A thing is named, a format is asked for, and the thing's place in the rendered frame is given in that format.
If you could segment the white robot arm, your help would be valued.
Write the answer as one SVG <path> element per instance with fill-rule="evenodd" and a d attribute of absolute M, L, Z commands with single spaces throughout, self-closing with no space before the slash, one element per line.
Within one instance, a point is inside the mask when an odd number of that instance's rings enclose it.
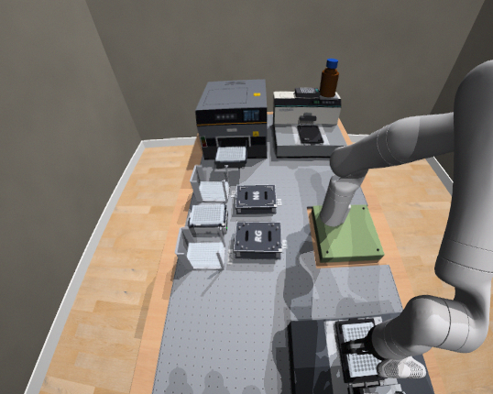
<path fill-rule="evenodd" d="M 452 201 L 434 272 L 455 287 L 455 297 L 413 297 L 399 316 L 374 328 L 372 344 L 385 358 L 377 364 L 383 378 L 424 378 L 425 367 L 413 356 L 432 347 L 471 353 L 487 337 L 493 278 L 493 60 L 461 81 L 452 113 L 403 118 L 335 149 L 330 157 L 334 175 L 320 218 L 338 226 L 369 169 L 450 152 Z"/>

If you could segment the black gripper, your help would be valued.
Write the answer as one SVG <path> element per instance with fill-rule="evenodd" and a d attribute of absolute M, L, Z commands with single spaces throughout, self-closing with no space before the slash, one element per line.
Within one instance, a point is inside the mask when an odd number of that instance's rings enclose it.
<path fill-rule="evenodd" d="M 343 355 L 352 355 L 357 353 L 358 355 L 365 355 L 369 354 L 374 356 L 378 360 L 385 360 L 385 358 L 381 357 L 377 351 L 375 350 L 373 344 L 372 344 L 372 333 L 374 328 L 377 325 L 373 326 L 367 333 L 367 336 L 365 338 L 360 338 L 354 340 L 350 340 L 345 343 L 341 343 L 341 348 L 342 348 L 342 354 Z M 366 352 L 362 352 L 366 351 Z M 371 354 L 370 354 L 371 353 Z"/>

